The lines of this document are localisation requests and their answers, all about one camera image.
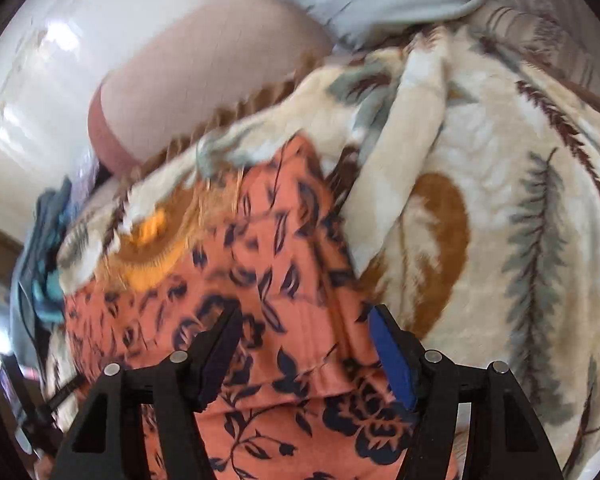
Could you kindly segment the orange floral garment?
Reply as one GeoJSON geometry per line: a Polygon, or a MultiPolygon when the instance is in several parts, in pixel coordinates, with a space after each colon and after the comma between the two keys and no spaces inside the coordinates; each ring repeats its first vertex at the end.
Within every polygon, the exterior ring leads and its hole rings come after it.
{"type": "Polygon", "coordinates": [[[332,193],[311,143],[219,183],[178,185],[121,239],[166,260],[117,286],[109,270],[66,300],[76,367],[159,363],[242,311],[242,340],[197,425],[220,479],[392,479],[412,422],[370,340],[332,193]]]}

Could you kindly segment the grey blue clothes pile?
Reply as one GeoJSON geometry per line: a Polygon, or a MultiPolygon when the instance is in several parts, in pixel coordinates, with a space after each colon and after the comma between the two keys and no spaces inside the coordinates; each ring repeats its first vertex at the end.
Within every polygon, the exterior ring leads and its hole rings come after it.
{"type": "Polygon", "coordinates": [[[48,335],[57,324],[43,323],[33,307],[32,281],[59,271],[58,250],[71,220],[68,211],[72,183],[65,179],[49,188],[35,203],[33,224],[17,259],[9,298],[9,338],[18,362],[39,370],[46,360],[48,335]]]}

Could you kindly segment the teal striped cloth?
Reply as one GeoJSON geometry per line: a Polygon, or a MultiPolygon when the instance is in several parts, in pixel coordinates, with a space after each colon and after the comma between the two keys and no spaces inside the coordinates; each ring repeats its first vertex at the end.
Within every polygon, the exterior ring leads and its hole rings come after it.
{"type": "Polygon", "coordinates": [[[33,307],[38,318],[46,324],[64,322],[64,293],[58,272],[38,276],[32,281],[33,307]]]}

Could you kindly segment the cream leaf-print fleece blanket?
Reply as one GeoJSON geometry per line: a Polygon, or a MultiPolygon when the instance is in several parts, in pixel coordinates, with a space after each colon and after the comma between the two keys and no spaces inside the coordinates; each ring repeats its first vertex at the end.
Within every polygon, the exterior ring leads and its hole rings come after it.
{"type": "Polygon", "coordinates": [[[314,68],[171,145],[67,236],[65,305],[103,270],[122,287],[166,260],[122,256],[121,239],[178,185],[219,183],[295,136],[370,310],[456,362],[506,362],[577,478],[600,450],[600,113],[474,26],[314,68]]]}

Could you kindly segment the pink bolster pillow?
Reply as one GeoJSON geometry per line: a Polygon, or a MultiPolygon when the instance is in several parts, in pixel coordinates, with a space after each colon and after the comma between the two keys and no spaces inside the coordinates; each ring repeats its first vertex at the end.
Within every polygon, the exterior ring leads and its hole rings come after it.
{"type": "Polygon", "coordinates": [[[284,0],[208,0],[102,80],[87,115],[95,155],[121,177],[303,55],[330,52],[325,29],[284,0]]]}

